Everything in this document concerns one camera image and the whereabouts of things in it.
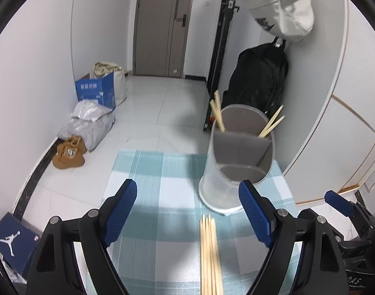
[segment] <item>black backpack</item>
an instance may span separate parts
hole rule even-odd
[[[277,111],[288,73],[285,41],[276,47],[277,40],[246,49],[239,55],[228,91],[223,93],[222,108],[230,104],[246,104],[259,109],[267,117]]]

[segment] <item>floor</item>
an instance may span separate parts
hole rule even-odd
[[[209,134],[202,131],[208,105],[204,82],[146,76],[129,76],[126,82],[127,99],[115,109],[115,124],[98,147],[85,154],[84,166],[58,170],[50,164],[45,170],[24,213],[24,221],[30,227],[43,231],[54,215],[68,220],[98,208],[121,149],[208,151]],[[311,207],[345,239],[357,236],[349,219],[329,205]],[[81,245],[75,246],[84,279],[87,269]]]

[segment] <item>blue box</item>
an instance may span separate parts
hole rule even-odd
[[[7,213],[0,220],[0,252],[4,261],[24,279],[28,278],[38,240],[39,237],[12,214]]]
[[[113,72],[103,78],[89,78],[89,74],[75,82],[78,101],[97,100],[100,105],[115,109]]]

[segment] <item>metal screw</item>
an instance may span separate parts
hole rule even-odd
[[[97,215],[98,215],[98,210],[96,210],[96,209],[90,210],[90,211],[88,212],[88,216],[89,216],[90,218],[95,218]]]
[[[288,215],[288,212],[284,208],[280,208],[280,209],[277,210],[277,214],[284,217],[284,216]]]
[[[57,217],[57,216],[53,216],[53,217],[49,220],[49,222],[50,222],[51,224],[56,224],[58,221],[59,221],[59,217]]]
[[[321,215],[318,215],[317,216],[317,221],[321,224],[324,224],[326,222],[326,218],[321,216]]]

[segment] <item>blue gripper pad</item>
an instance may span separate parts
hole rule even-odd
[[[344,197],[341,197],[339,194],[334,191],[328,191],[324,196],[325,202],[327,202],[334,209],[338,210],[344,216],[350,217],[354,215],[353,205],[347,201]]]
[[[103,232],[104,246],[109,247],[118,239],[136,198],[137,184],[127,179],[118,192],[103,203],[99,224]]]
[[[276,228],[276,211],[267,198],[262,198],[249,180],[239,184],[239,200],[248,216],[251,227],[260,242],[270,248],[273,244],[272,233]]]

